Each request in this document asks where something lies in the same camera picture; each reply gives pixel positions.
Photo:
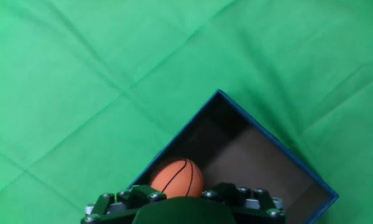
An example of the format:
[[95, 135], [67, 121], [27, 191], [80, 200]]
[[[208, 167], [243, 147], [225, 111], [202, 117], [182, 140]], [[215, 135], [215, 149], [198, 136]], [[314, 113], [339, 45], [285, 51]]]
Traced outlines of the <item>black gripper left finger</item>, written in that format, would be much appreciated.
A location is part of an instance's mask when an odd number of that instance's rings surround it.
[[81, 224], [132, 223], [137, 212], [145, 205], [165, 200], [167, 196], [149, 185], [134, 185], [117, 194], [105, 193], [86, 207]]

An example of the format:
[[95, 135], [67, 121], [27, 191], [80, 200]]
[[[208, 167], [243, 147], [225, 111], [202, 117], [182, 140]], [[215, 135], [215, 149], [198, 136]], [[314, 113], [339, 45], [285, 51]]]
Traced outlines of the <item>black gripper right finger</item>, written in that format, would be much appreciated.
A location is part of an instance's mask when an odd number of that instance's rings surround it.
[[236, 223], [286, 224], [283, 201], [265, 189], [220, 183], [201, 193], [201, 198], [224, 204]]

